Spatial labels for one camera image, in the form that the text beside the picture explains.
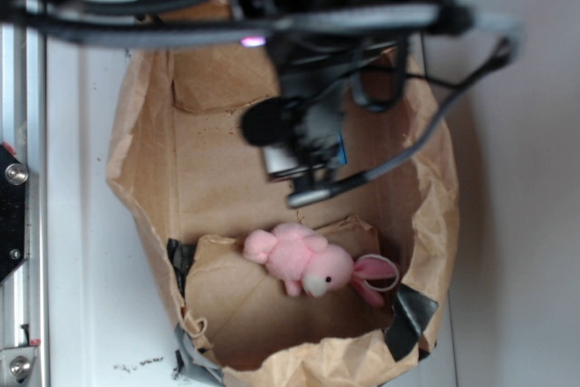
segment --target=wire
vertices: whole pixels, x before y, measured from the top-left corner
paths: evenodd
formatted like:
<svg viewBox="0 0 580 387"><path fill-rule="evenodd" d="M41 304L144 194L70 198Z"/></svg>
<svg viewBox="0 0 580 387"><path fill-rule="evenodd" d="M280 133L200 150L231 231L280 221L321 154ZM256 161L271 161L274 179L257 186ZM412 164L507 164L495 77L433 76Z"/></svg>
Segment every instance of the wire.
<svg viewBox="0 0 580 387"><path fill-rule="evenodd" d="M398 67L387 67L387 66L384 66L384 65L374 65L374 64L367 64L367 65L364 65L364 66L353 67L352 69L344 72L343 74L341 74L337 78L333 79L321 91L319 91L316 94L313 94L313 95L311 95L309 97L306 97L306 98L302 99L302 101L300 102L301 107L305 108L305 107L308 107L308 106L311 106L313 104L316 104L316 103L320 102L327 95L329 95L330 91L332 89L334 89L334 87L336 86L336 84L338 82L342 82L342 81L348 80L348 79L350 79L350 78L352 78L352 77L354 77L356 75L359 75L362 72L401 73L401 69L398 68ZM447 81L444 81L442 79L429 76L427 74L417 74L417 73L404 72L404 78L407 79L407 80L408 79L416 79L416 80L427 81L427 82L430 82L430 83L434 83L434 84L436 84L436 85L438 85L440 87L448 88L448 89L456 89L456 88L458 88L460 86L460 84L447 82ZM392 105L393 105L395 103L393 100L394 99L391 98L391 99L389 99L386 102L391 102Z"/></svg>
<svg viewBox="0 0 580 387"><path fill-rule="evenodd" d="M417 139L417 141L409 148L403 150L395 157L385 161L378 167L365 171L365 178L369 181L377 179L383 174L386 174L387 172L400 166L403 162L408 160L418 150L420 150L429 141L431 136L433 136L433 133L439 124L445 119L445 116L450 112L455 103L459 101L459 98L465 95L465 91L489 73L492 73L498 68L501 68L500 65L505 65L504 60L507 56L510 56L510 54L508 54L510 47L511 45L509 44L509 40L500 40L491 56L489 56L488 60L485 61L475 72L470 74L463 82L461 82L461 84L457 85L455 90L449 94L449 96L443 101L442 104L440 104L439 109L437 112L435 112L429 124L427 125L427 128Z"/></svg>
<svg viewBox="0 0 580 387"><path fill-rule="evenodd" d="M199 5L208 0L132 0L129 2L98 2L82 0L82 11L94 15L151 15L167 13Z"/></svg>
<svg viewBox="0 0 580 387"><path fill-rule="evenodd" d="M249 35L268 37L261 22L195 22L148 25L91 24L18 11L14 24L30 26L41 33L76 44L141 49L183 48L239 42Z"/></svg>
<svg viewBox="0 0 580 387"><path fill-rule="evenodd" d="M397 38L397 63L393 69L395 75L392 85L392 97L387 101L379 101L368 96L361 82L360 70L357 74L350 76L351 92L356 104L367 111L384 112L392 109L403 98L405 83L407 82L407 58L409 56L409 37L401 34ZM355 64L359 63L361 50L355 53Z"/></svg>
<svg viewBox="0 0 580 387"><path fill-rule="evenodd" d="M319 43L313 43L306 39L301 39L299 37L294 36L287 36L286 39L291 43L299 45L300 47L309 50L313 53L319 54L338 54L338 53L345 53L351 51L355 43L351 43L348 45L337 45L337 46L330 46L330 45L321 45Z"/></svg>
<svg viewBox="0 0 580 387"><path fill-rule="evenodd" d="M313 204L318 201L336 197L349 190L359 188L360 186L373 181L380 176L399 167L401 164L410 159L417 153L433 136L435 130L440 123L445 119L445 116L455 106L459 99L465 95L466 90L473 86L480 79L486 75L505 67L513 61L513 51L517 50L517 41L514 41L510 36L502 37L493 50L489 58L472 74L457 85L452 85L453 91L440 104L439 109L431 117L429 124L420 137L407 149L401 151L394 157L384 161L381 165L368 169L366 171L358 172L346 179L339 180L323 189L315 189L306 192L296 192L287 198L287 204L291 208L300 208L308 204Z"/></svg>

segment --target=purple light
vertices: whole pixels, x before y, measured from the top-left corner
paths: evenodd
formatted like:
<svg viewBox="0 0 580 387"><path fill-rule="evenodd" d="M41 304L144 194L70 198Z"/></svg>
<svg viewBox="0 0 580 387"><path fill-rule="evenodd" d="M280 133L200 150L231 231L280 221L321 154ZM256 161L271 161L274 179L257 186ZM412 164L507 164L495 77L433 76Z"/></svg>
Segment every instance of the purple light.
<svg viewBox="0 0 580 387"><path fill-rule="evenodd" d="M259 47L266 44L266 39L263 36L247 36L240 41L244 47Z"/></svg>

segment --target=bolt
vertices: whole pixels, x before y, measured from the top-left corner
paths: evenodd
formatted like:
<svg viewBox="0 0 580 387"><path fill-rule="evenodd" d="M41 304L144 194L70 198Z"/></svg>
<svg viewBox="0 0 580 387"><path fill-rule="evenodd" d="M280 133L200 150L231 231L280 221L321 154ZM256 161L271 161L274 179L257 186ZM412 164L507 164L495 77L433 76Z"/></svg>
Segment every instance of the bolt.
<svg viewBox="0 0 580 387"><path fill-rule="evenodd" d="M10 251L10 258L12 258L13 260L18 260L21 256L22 253L20 252L19 249L13 249L12 251Z"/></svg>
<svg viewBox="0 0 580 387"><path fill-rule="evenodd" d="M30 362L21 355L14 358L10 363L10 374L12 374L17 381L21 381L28 376L30 368Z"/></svg>
<svg viewBox="0 0 580 387"><path fill-rule="evenodd" d="M22 185L28 180L28 170L26 167L20 163L13 163L5 172L6 178L13 185Z"/></svg>

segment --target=white wall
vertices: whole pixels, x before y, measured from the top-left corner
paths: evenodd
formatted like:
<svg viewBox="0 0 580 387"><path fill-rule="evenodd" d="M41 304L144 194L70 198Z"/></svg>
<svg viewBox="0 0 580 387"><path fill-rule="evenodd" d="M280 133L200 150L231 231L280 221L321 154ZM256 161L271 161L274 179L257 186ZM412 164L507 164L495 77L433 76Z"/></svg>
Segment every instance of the white wall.
<svg viewBox="0 0 580 387"><path fill-rule="evenodd" d="M526 25L524 52L450 119L462 229L450 303L460 387L580 385L580 0L466 0ZM491 41L428 43L459 77Z"/></svg>
<svg viewBox="0 0 580 387"><path fill-rule="evenodd" d="M131 213L105 182L131 53L49 40L51 385L202 386L173 378L177 341Z"/></svg>

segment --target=pink bunny plush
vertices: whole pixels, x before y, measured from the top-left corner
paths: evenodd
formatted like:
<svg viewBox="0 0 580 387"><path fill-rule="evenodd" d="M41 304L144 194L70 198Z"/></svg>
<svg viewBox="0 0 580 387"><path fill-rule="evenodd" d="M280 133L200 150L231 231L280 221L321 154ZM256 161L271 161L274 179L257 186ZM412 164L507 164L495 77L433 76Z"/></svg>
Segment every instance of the pink bunny plush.
<svg viewBox="0 0 580 387"><path fill-rule="evenodd" d="M350 283L367 303L382 307L379 292L391 290L399 281L399 269L388 258L367 255L354 262L346 250L300 224L280 224L272 233L250 233L244 257L265 265L270 275L284 281L290 296L304 289L317 298ZM367 281L384 278L394 278L393 284L379 288Z"/></svg>

